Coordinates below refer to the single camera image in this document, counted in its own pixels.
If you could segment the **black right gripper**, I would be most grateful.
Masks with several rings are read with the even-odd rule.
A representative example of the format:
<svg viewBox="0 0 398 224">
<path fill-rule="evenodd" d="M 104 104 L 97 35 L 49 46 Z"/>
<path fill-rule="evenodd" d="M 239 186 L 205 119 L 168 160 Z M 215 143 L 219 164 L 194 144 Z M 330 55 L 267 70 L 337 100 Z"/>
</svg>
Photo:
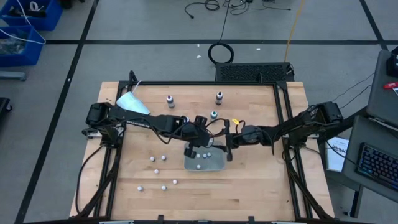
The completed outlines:
<svg viewBox="0 0 398 224">
<path fill-rule="evenodd" d="M 244 120 L 240 120 L 239 124 L 235 124 L 235 132 L 222 134 L 216 137 L 217 141 L 224 141 L 226 137 L 226 145 L 220 142 L 217 147 L 226 149 L 226 160 L 233 160 L 233 149 L 240 146 L 264 145 L 264 132 L 259 126 L 247 125 Z"/>
</svg>

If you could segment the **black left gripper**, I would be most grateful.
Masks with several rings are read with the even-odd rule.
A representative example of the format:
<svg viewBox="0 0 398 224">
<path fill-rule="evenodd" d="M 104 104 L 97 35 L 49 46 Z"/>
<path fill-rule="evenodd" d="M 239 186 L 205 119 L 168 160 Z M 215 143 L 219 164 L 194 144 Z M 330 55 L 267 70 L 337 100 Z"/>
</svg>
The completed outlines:
<svg viewBox="0 0 398 224">
<path fill-rule="evenodd" d="M 197 153 L 193 147 L 208 147 L 210 145 L 211 135 L 206 128 L 207 118 L 196 116 L 194 121 L 189 121 L 183 127 L 183 140 L 189 142 L 192 146 L 184 149 L 184 156 L 195 156 Z"/>
</svg>

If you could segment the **grey plastic tray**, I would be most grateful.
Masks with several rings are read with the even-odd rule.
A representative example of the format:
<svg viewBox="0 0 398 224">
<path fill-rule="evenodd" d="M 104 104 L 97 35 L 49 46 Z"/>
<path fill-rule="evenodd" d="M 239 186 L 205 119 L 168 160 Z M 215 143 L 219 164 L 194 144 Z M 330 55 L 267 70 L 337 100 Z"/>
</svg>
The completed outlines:
<svg viewBox="0 0 398 224">
<path fill-rule="evenodd" d="M 226 155 L 225 153 L 217 148 L 216 146 L 212 147 L 194 147 L 194 151 L 197 154 L 200 154 L 201 157 L 197 158 L 196 155 L 194 158 L 184 157 L 184 169 L 191 172 L 215 172 L 221 171 L 225 168 L 226 163 Z M 211 157 L 203 158 L 203 154 L 211 153 Z"/>
</svg>

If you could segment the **black perforated computer case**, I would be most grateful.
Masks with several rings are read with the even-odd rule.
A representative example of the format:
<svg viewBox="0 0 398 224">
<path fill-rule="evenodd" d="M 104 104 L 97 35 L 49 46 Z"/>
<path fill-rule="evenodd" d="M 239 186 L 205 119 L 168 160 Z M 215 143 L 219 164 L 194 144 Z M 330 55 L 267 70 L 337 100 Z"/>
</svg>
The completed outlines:
<svg viewBox="0 0 398 224">
<path fill-rule="evenodd" d="M 220 63 L 216 65 L 218 82 L 294 82 L 294 69 L 288 62 Z"/>
</svg>

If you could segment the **white paper sheet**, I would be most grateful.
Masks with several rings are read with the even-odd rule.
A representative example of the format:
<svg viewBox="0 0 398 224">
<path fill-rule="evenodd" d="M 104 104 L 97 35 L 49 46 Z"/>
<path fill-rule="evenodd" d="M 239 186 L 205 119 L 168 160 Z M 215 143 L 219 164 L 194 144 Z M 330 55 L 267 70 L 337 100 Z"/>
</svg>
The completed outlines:
<svg viewBox="0 0 398 224">
<path fill-rule="evenodd" d="M 328 140 L 326 146 L 326 170 L 341 172 L 345 161 L 349 141 L 334 137 Z"/>
</svg>

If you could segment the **grey desk with keyboard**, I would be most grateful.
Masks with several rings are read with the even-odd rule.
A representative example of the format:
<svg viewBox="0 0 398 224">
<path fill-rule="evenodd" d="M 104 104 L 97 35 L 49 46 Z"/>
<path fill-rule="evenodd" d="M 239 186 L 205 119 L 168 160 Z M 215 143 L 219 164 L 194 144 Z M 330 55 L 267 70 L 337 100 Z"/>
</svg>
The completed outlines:
<svg viewBox="0 0 398 224">
<path fill-rule="evenodd" d="M 398 156 L 398 132 L 363 117 L 354 121 L 342 173 L 345 177 L 398 203 L 398 192 L 358 174 L 355 169 L 362 142 Z"/>
</svg>

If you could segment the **black backlit keyboard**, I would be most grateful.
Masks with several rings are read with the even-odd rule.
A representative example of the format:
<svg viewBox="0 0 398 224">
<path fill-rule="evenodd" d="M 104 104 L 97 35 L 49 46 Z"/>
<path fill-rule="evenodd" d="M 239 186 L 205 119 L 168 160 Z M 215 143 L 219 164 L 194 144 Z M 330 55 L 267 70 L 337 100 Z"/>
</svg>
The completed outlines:
<svg viewBox="0 0 398 224">
<path fill-rule="evenodd" d="M 355 171 L 398 192 L 398 156 L 362 142 Z"/>
</svg>

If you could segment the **black desk device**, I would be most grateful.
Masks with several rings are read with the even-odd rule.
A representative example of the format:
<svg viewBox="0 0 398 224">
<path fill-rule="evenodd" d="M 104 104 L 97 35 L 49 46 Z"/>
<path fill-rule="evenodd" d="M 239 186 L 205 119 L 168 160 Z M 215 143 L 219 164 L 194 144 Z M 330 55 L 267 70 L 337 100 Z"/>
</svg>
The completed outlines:
<svg viewBox="0 0 398 224">
<path fill-rule="evenodd" d="M 387 75 L 398 78 L 398 46 L 391 52 L 386 62 Z"/>
</svg>

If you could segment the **blue plastic bin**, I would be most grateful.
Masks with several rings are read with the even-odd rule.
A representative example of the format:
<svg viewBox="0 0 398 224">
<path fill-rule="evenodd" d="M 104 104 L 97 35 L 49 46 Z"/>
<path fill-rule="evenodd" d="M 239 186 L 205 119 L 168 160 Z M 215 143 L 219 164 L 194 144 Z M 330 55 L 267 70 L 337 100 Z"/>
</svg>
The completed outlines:
<svg viewBox="0 0 398 224">
<path fill-rule="evenodd" d="M 35 65 L 44 44 L 30 25 L 0 27 L 0 67 Z"/>
<path fill-rule="evenodd" d="M 0 19 L 9 26 L 32 25 L 37 31 L 53 31 L 62 12 L 57 0 L 7 0 Z"/>
</svg>

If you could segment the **black rounded object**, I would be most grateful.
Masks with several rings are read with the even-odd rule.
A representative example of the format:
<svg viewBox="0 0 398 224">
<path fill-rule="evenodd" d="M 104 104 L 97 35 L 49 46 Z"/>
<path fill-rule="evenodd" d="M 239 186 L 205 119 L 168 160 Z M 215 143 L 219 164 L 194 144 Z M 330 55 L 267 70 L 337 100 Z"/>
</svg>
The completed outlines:
<svg viewBox="0 0 398 224">
<path fill-rule="evenodd" d="M 0 97 L 0 123 L 4 120 L 8 112 L 12 110 L 11 100 Z"/>
</svg>

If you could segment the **grey metal bar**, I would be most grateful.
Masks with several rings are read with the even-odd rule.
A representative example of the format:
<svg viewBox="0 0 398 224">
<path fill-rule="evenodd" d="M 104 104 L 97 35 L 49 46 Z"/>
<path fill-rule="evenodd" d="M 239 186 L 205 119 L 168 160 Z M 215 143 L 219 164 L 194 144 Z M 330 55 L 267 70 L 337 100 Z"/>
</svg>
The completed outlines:
<svg viewBox="0 0 398 224">
<path fill-rule="evenodd" d="M 26 81 L 27 75 L 24 72 L 0 71 L 0 79 L 13 79 L 13 80 Z"/>
</svg>

